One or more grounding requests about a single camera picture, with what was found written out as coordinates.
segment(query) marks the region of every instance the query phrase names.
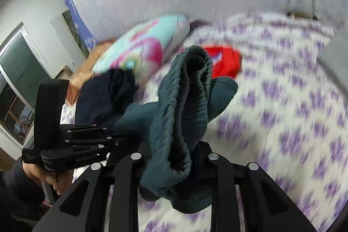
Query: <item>bed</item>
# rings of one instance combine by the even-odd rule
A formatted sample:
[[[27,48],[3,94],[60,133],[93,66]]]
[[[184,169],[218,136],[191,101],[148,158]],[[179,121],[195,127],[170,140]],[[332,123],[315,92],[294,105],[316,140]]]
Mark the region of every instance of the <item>bed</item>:
[[[348,0],[68,0],[67,5],[90,49],[166,13],[225,19],[196,29],[181,47],[226,44],[243,55],[238,93],[208,125],[204,140],[231,162],[260,164],[318,232],[344,231],[348,103],[317,65],[316,55],[347,22]],[[322,24],[254,12],[267,10],[295,12]],[[169,67],[170,62],[137,93],[138,103],[157,100]],[[74,123],[74,113],[75,104],[65,104],[61,123]],[[83,170],[76,170],[75,177]],[[244,231],[241,202],[239,208]],[[208,232],[210,216],[210,208],[184,215],[165,199],[149,203],[139,197],[141,232]]]
[[[238,93],[208,124],[204,140],[231,162],[260,164],[319,232],[348,200],[348,104],[316,63],[316,54],[334,35],[333,26],[313,20],[237,14],[197,28],[181,47],[225,44],[240,50]],[[138,92],[138,103],[157,100],[170,63]],[[64,105],[61,123],[73,122],[74,106]],[[210,208],[184,215],[168,200],[148,203],[140,197],[139,227],[144,232],[209,231]]]

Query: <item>purple patterned bedsheet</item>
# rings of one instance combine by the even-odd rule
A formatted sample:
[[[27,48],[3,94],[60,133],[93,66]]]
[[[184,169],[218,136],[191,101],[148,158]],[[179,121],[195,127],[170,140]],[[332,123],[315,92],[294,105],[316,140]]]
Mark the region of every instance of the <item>purple patterned bedsheet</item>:
[[[258,162],[320,232],[348,200],[348,103],[316,63],[334,34],[316,21],[239,14],[195,30],[183,44],[223,43],[240,50],[238,93],[209,123],[204,140],[231,162]],[[139,102],[157,100],[169,67],[170,62],[149,81]],[[184,215],[165,199],[139,200],[144,232],[208,232],[210,216],[210,207]],[[241,213],[240,220],[244,231]]]

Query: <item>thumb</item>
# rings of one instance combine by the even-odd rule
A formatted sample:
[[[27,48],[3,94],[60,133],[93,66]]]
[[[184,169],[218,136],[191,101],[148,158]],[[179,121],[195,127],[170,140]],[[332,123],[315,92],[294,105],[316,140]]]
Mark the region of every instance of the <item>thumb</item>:
[[[52,173],[50,173],[49,171],[47,171],[46,169],[35,165],[34,170],[33,170],[33,175],[37,178],[39,178],[41,181],[48,183],[50,185],[54,185],[55,183],[57,183],[56,178],[52,175]]]

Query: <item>metal screw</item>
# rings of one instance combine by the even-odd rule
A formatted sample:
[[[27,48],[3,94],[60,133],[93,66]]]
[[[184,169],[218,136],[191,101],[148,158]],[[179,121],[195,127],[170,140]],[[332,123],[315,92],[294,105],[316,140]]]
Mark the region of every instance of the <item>metal screw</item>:
[[[99,163],[99,162],[95,162],[94,164],[92,164],[91,166],[90,166],[90,168],[92,169],[92,170],[98,170],[98,169],[100,169],[102,167],[102,165]]]
[[[217,153],[211,153],[208,155],[208,158],[210,160],[217,160],[219,158],[219,155]]]
[[[249,164],[249,168],[250,170],[258,170],[259,166],[255,162],[252,162],[251,164]]]
[[[141,158],[141,154],[140,153],[133,153],[131,156],[130,156],[131,159],[133,160],[138,160]]]

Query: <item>orange fabric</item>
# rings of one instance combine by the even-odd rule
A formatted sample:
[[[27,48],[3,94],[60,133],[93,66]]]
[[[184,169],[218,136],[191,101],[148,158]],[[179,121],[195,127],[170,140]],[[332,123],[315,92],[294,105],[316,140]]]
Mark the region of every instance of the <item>orange fabric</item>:
[[[70,84],[67,90],[66,102],[73,105],[80,94],[82,85],[89,79],[94,77],[92,71],[95,62],[102,56],[102,54],[114,43],[114,40],[108,40],[98,44],[89,54],[85,62],[79,69],[70,77]]]
[[[204,47],[213,60],[212,78],[228,76],[233,79],[241,71],[241,55],[232,47]]]

